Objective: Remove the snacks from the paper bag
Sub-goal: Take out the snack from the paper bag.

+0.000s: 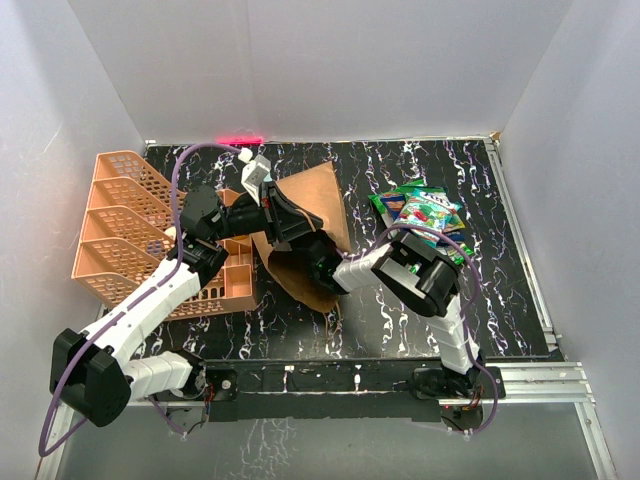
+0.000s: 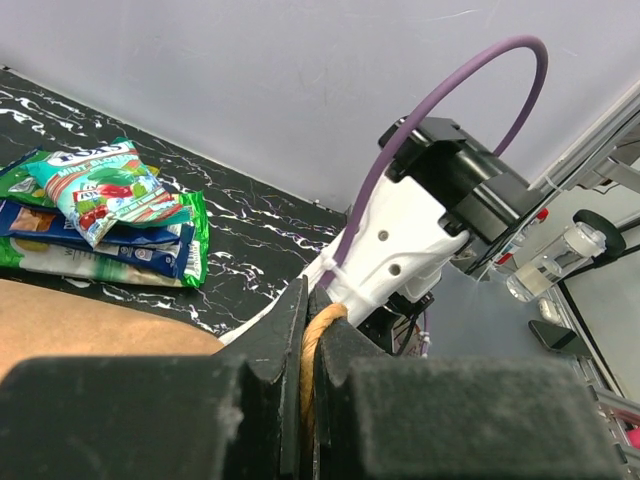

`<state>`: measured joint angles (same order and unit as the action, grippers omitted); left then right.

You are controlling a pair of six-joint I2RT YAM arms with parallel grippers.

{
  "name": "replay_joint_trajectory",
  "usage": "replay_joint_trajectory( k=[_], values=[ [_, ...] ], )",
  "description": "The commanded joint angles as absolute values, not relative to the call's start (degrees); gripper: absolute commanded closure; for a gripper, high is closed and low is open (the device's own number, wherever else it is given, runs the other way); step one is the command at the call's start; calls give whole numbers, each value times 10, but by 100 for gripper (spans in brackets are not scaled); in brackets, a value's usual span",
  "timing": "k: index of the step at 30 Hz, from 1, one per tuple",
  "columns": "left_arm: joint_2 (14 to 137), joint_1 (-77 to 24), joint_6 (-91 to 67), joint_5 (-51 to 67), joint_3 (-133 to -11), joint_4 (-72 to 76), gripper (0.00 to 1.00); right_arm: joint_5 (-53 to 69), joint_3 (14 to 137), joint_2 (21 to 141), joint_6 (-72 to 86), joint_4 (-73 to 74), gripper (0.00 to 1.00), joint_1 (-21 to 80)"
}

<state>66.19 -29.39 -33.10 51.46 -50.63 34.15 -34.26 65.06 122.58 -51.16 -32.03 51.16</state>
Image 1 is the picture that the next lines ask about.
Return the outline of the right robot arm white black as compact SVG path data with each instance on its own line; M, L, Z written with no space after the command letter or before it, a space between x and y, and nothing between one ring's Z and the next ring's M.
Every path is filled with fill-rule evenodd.
M323 292L346 295L377 283L426 318L441 366L424 368L410 381L416 395L472 399L480 395L484 359L462 318L461 269L412 233L401 233L361 258L339 253L321 231L291 242L295 266Z

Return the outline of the brown paper bag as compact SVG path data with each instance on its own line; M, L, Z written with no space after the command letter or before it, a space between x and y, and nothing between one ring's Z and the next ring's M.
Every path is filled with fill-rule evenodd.
M324 234L339 250L351 251L346 208L341 187L330 161L275 182L293 204L305 234ZM251 235L267 272L293 299L319 313L330 312L338 295L312 278L311 266L301 253L269 244L263 232Z

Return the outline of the green Chuba snack bag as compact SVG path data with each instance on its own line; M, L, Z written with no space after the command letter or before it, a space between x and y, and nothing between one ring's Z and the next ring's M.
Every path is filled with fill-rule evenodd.
M443 187L429 187L423 180L417 180L370 195L369 199L386 228L399 225L454 263L464 262L463 256L449 242L433 233L415 230L415 227L426 227L449 238L469 257L473 256L473 250L466 244L466 226L459 214L462 206L450 200Z

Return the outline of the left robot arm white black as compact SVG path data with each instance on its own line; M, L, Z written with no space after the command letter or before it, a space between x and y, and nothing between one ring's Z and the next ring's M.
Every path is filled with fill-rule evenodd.
M97 427L112 423L139 392L125 367L146 337L194 297L229 256L222 241L254 233L289 243L322 229L320 217L295 204L273 181L240 195L230 207L202 185L186 194L176 242L132 294L82 332L65 329L53 343L50 392Z

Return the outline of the teal fruit candy bag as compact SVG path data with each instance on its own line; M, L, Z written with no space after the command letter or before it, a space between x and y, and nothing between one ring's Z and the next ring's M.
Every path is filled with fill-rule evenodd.
M426 227L443 233L460 208L460 204L450 201L443 192L414 189L394 220L394 225L403 228Z

